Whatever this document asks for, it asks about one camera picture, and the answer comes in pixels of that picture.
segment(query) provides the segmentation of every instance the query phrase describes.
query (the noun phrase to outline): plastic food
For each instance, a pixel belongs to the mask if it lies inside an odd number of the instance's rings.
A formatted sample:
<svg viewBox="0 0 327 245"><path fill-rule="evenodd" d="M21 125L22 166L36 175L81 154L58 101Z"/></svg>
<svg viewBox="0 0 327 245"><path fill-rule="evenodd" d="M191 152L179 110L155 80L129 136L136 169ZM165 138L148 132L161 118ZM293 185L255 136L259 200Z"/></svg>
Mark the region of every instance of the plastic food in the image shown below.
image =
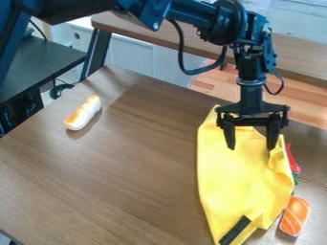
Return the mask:
<svg viewBox="0 0 327 245"><path fill-rule="evenodd" d="M82 129L100 110L101 100L97 95L90 96L75 112L65 120L67 129L78 131Z"/></svg>
<svg viewBox="0 0 327 245"><path fill-rule="evenodd" d="M301 168L298 166L298 164L291 152L291 147L292 147L292 144L286 143L286 152L287 152L287 156L289 158L291 170L292 170L292 172L295 172L295 173L301 173Z"/></svg>
<svg viewBox="0 0 327 245"><path fill-rule="evenodd" d="M304 199L292 196L281 219L279 229L285 234L298 236L310 213L310 205Z"/></svg>

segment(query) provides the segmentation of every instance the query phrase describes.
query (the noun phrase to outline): black surface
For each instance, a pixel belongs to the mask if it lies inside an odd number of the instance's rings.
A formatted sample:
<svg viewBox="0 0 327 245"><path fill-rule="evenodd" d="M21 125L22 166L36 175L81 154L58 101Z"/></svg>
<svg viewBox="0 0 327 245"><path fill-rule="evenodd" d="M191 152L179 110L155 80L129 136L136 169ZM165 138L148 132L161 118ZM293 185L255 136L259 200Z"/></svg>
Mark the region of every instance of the black surface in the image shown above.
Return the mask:
<svg viewBox="0 0 327 245"><path fill-rule="evenodd" d="M109 49L110 40L111 33L108 33L103 30L98 30L98 38L92 56L88 76L93 74L95 71L97 71L104 65L105 57L107 56L107 52Z"/></svg>
<svg viewBox="0 0 327 245"><path fill-rule="evenodd" d="M66 73L82 63L85 55L82 51L38 37L23 39L0 88L0 105L20 98Z"/></svg>

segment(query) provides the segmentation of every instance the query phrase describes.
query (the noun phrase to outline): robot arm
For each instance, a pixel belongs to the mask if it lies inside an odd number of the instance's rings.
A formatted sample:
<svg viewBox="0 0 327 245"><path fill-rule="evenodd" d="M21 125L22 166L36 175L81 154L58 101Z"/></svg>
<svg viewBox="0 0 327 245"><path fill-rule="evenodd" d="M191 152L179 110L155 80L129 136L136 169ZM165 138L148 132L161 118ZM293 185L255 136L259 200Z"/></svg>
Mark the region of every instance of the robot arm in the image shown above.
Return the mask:
<svg viewBox="0 0 327 245"><path fill-rule="evenodd" d="M221 65L229 46L234 52L236 69L239 70L237 83L241 86L241 100L217 109L217 125L224 129L228 147L235 148L235 126L255 125L267 128L267 147L273 149L280 129L288 124L288 106L262 101L266 74L275 72L276 65L272 29L264 16L246 11L237 0L218 0L214 4L194 0L12 1L18 9L50 24L62 23L97 12L114 11L132 15L135 22L141 22L148 29L157 31L164 19L167 19L180 36L179 64L189 75L200 74ZM184 35L176 21L193 25L204 41L224 46L222 55L214 65L193 71L185 69ZM269 116L256 117L261 114Z"/></svg>

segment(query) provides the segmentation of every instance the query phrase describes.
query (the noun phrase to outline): black strap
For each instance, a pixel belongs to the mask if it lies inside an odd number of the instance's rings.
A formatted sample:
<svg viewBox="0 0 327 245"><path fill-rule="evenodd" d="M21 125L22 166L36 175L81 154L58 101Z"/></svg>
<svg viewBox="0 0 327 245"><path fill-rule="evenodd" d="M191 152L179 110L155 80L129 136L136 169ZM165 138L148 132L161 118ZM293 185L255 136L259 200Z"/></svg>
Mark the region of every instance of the black strap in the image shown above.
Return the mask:
<svg viewBox="0 0 327 245"><path fill-rule="evenodd" d="M229 245L240 233L247 228L247 226L251 223L251 221L246 217L242 216L240 221L236 223L236 225L229 230L227 234L220 239L220 245Z"/></svg>

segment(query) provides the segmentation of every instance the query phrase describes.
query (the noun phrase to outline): wall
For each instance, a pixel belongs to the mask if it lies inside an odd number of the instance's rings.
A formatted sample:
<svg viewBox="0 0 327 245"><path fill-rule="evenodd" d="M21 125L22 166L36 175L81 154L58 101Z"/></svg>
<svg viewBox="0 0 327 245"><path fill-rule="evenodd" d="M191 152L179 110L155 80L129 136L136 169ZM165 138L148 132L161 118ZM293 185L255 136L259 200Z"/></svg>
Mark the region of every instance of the wall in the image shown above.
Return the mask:
<svg viewBox="0 0 327 245"><path fill-rule="evenodd" d="M275 33L327 44L327 0L240 0L271 21Z"/></svg>

